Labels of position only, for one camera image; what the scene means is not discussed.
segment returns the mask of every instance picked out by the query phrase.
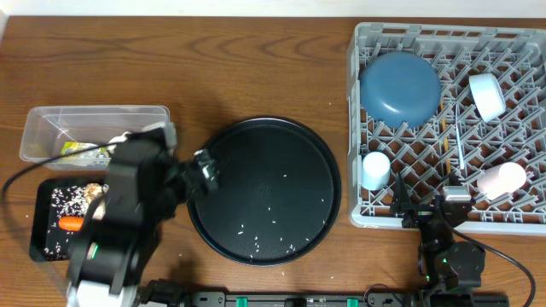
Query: white cup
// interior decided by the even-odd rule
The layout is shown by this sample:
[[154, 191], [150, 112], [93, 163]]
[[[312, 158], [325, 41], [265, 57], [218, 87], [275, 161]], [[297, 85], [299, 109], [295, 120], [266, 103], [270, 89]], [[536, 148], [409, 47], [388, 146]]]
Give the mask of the white cup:
[[368, 153], [362, 160], [362, 186], [375, 191], [386, 186], [391, 175], [391, 161], [380, 152]]
[[485, 170], [478, 178], [478, 190], [488, 200], [494, 200], [505, 193], [513, 193], [526, 183], [526, 170], [517, 163], [506, 162]]
[[486, 123], [504, 113], [506, 110], [504, 96], [497, 78], [492, 73], [470, 76], [468, 82], [479, 114]]

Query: clear plastic container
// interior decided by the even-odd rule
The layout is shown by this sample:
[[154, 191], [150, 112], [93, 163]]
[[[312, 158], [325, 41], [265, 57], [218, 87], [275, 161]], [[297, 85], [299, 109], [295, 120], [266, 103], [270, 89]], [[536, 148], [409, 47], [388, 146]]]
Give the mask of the clear plastic container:
[[[35, 107], [26, 118], [19, 156], [40, 162], [61, 154], [66, 142], [103, 144], [126, 131], [140, 131], [158, 122], [170, 122], [162, 106]], [[105, 170], [110, 158], [66, 158], [46, 167], [57, 171]]]

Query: orange carrot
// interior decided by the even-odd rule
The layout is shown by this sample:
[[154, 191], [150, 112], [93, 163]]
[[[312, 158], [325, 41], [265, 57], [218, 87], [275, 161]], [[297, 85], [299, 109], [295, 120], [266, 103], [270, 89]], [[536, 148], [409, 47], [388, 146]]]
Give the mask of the orange carrot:
[[66, 231], [79, 231], [84, 223], [83, 217], [61, 217], [59, 227]]

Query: green light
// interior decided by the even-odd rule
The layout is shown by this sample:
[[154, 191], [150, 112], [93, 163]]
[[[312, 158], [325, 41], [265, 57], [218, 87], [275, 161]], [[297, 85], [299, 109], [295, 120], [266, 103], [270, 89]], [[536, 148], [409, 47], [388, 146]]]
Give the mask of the green light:
[[95, 244], [95, 249], [93, 250], [93, 254], [91, 255], [91, 259], [95, 259], [96, 252], [99, 250], [99, 245]]

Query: green tape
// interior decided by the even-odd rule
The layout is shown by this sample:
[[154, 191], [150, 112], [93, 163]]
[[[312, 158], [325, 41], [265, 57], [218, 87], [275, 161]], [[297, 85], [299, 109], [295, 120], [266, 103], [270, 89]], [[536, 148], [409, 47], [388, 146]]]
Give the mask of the green tape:
[[358, 307], [358, 299], [348, 298], [347, 299], [347, 307]]
[[235, 304], [236, 307], [247, 307], [248, 306], [248, 298], [237, 298], [237, 303]]

